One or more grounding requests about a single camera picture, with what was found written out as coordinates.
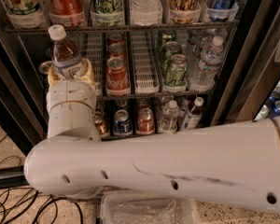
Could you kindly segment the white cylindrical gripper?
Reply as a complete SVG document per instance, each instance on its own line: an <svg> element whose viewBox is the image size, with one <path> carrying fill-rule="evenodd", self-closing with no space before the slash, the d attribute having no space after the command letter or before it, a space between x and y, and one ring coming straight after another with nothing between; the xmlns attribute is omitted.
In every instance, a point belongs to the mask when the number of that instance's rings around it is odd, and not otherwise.
<svg viewBox="0 0 280 224"><path fill-rule="evenodd" d="M65 103L78 103L85 105L92 113L96 108L96 92L92 88L95 86L94 72L89 59L83 58L82 62L87 66L86 73L80 80L62 81L52 65L47 75L50 89L47 93L47 110Z"/></svg>

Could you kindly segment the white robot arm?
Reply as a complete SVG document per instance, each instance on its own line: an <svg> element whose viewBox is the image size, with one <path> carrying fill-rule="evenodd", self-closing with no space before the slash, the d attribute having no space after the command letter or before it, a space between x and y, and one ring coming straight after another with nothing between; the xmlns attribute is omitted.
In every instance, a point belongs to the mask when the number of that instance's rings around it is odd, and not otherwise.
<svg viewBox="0 0 280 224"><path fill-rule="evenodd" d="M77 79L53 65L42 70L48 137L25 160L30 186L78 200L113 187L280 213L280 117L102 141L94 73L83 64Z"/></svg>

